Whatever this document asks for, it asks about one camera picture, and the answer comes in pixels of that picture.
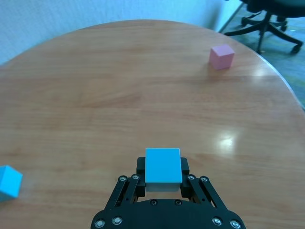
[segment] wooden block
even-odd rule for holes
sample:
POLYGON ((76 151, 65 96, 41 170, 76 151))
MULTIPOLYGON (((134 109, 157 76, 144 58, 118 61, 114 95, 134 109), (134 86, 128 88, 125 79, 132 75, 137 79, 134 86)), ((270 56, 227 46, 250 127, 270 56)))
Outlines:
POLYGON ((211 48, 209 62, 216 70, 230 68, 234 54, 234 50, 227 44, 214 46, 211 48))
POLYGON ((180 149, 147 148, 146 191, 177 191, 182 183, 180 149))
POLYGON ((22 173, 11 166, 0 167, 0 202, 17 198, 22 181, 22 173))

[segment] bolt head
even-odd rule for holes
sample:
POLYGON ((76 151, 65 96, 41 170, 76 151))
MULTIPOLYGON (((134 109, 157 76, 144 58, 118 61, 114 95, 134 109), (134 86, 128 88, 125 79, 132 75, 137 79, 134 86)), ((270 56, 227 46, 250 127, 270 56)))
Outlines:
POLYGON ((152 200, 151 200, 151 205, 155 206, 155 205, 157 205, 157 203, 158 203, 158 202, 157 202, 155 199, 152 199, 152 200))
POLYGON ((125 181, 125 180, 126 180, 126 177, 124 177, 124 176, 120 177, 120 181, 125 181))
POLYGON ((241 226, 240 226, 240 224, 239 224, 239 222, 237 222, 237 221, 235 221, 235 220, 232 220, 231 222, 230 222, 230 224, 231 224, 231 226, 233 227, 233 228, 235 228, 235 229, 239 229, 241 226))
POLYGON ((104 225, 105 225, 105 221, 102 220, 102 219, 95 222, 95 227, 96 228, 102 228, 104 225))
POLYGON ((177 199, 175 200, 175 205, 180 206, 182 204, 181 200, 177 199))
POLYGON ((112 223, 113 223, 114 225, 119 225, 119 224, 122 223, 122 221, 123 221, 123 219, 122 219, 121 217, 117 216, 117 217, 114 217, 114 218, 113 218, 112 223))
POLYGON ((206 177, 202 177, 201 180, 202 180, 203 182, 207 182, 207 181, 208 181, 208 179, 207 179, 206 177))
POLYGON ((219 218, 217 218, 217 217, 213 218, 213 219, 212 219, 212 222, 213 222, 215 225, 217 225, 217 226, 222 225, 221 219, 219 219, 219 218))

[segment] floor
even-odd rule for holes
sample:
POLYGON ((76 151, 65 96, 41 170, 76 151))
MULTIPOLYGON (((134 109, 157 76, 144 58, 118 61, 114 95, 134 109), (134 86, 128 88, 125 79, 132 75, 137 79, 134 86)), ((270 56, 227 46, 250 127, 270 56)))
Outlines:
MULTIPOLYGON (((249 15, 251 13, 246 10, 246 5, 243 5, 222 33, 241 29, 242 17, 249 15)), ((254 19, 260 20, 264 15, 265 13, 263 12, 254 19)), ((288 19, 286 33, 305 42, 305 18, 288 19)), ((232 38, 256 50, 259 34, 256 31, 245 35, 233 36, 232 38)), ((303 106, 303 109, 305 109, 305 44, 302 50, 295 55, 290 54, 293 46, 294 44, 281 40, 271 33, 267 33, 262 45, 262 56, 285 78, 303 106)))

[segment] chair wheel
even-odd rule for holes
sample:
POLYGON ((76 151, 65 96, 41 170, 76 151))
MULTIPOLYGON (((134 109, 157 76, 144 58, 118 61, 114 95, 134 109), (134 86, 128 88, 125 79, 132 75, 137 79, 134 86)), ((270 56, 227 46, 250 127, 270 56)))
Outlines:
POLYGON ((242 27, 245 27, 247 25, 247 18, 243 17, 242 18, 242 27))
POLYGON ((287 25, 282 25, 281 26, 281 31, 285 32, 287 30, 287 25))
POLYGON ((296 54, 301 50, 302 45, 297 44, 295 47, 293 47, 293 49, 291 50, 292 54, 296 54))

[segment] chair leg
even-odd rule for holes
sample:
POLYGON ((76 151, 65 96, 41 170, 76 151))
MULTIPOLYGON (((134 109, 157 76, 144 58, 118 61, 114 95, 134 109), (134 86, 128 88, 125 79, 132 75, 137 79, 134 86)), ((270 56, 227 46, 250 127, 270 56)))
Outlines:
POLYGON ((291 36, 288 36, 287 34, 283 33, 282 31, 278 30, 274 25, 269 24, 268 31, 273 33, 275 36, 278 36, 279 38, 282 38, 285 41, 292 42, 298 45, 302 45, 303 42, 300 40, 297 40, 296 38, 293 38, 291 36))
POLYGON ((247 24, 249 25, 256 25, 258 23, 261 23, 262 21, 260 20, 252 20, 252 19, 248 19, 248 18, 245 18, 243 17, 242 18, 242 26, 245 27, 247 24))
POLYGON ((278 27, 278 26, 287 25, 287 21, 284 21, 284 22, 272 22, 271 24, 273 24, 274 26, 278 27))
POLYGON ((233 31, 233 32, 226 32, 225 35, 226 36, 237 36, 237 35, 243 35, 246 33, 250 33, 250 32, 254 32, 254 31, 258 31, 261 29, 261 24, 256 24, 254 26, 242 29, 242 30, 238 30, 238 31, 233 31))
POLYGON ((258 54, 261 54, 261 47, 262 47, 264 35, 265 35, 265 32, 267 31, 268 27, 269 27, 269 24, 265 24, 263 29, 260 31, 259 42, 258 42, 258 46, 257 46, 257 50, 256 50, 256 52, 258 54))

